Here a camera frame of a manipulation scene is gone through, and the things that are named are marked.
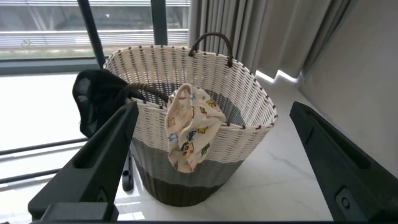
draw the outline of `laundry basket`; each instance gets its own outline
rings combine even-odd
[[[198,51],[209,35],[224,39],[228,56]],[[202,35],[191,49],[169,46],[129,47],[113,53],[104,68],[128,83],[140,83],[145,101],[135,98],[139,117],[131,152],[144,187],[162,203],[178,207],[206,200],[234,174],[277,120],[276,108],[241,62],[233,59],[229,40]],[[192,173],[176,171],[167,157],[167,96],[183,83],[204,89],[226,116],[206,159]]]

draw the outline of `brown handle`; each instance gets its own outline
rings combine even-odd
[[[201,35],[199,37],[199,39],[197,39],[197,41],[193,44],[191,50],[189,51],[188,56],[193,57],[195,55],[194,51],[198,52],[198,46],[199,46],[199,43],[201,42],[201,40],[203,40],[204,38],[206,38],[206,37],[208,37],[210,35],[215,35],[215,36],[218,36],[218,37],[221,37],[222,39],[224,39],[225,44],[226,44],[226,48],[228,49],[228,63],[227,63],[227,65],[228,65],[229,68],[231,68],[232,67],[232,59],[234,58],[232,56],[232,46],[231,46],[231,43],[229,42],[228,38],[224,34],[219,33],[219,32],[209,32],[209,33]]]
[[[144,83],[132,83],[128,84],[124,88],[124,96],[127,97],[131,90],[144,90],[145,92],[152,93],[155,96],[158,96],[160,99],[164,100],[166,103],[169,101],[169,97],[162,93],[161,91],[157,90],[154,87],[146,85]]]

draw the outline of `cartoon print fabric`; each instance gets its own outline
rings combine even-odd
[[[167,107],[169,161],[180,172],[193,172],[205,159],[225,115],[204,90],[190,84],[174,91]]]

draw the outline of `sheer curtain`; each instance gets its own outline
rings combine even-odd
[[[349,0],[191,0],[188,44],[206,32],[221,32],[234,57],[252,71],[298,77],[308,68],[339,23]],[[201,50],[227,54],[219,37]]]

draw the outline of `cloth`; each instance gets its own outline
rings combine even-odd
[[[125,104],[127,82],[107,70],[84,70],[73,85],[72,95],[80,113],[80,131],[92,137]],[[128,96],[144,100],[138,90]]]
[[[180,172],[193,172],[208,154],[225,115],[204,90],[190,84],[174,91],[167,107],[169,161]]]

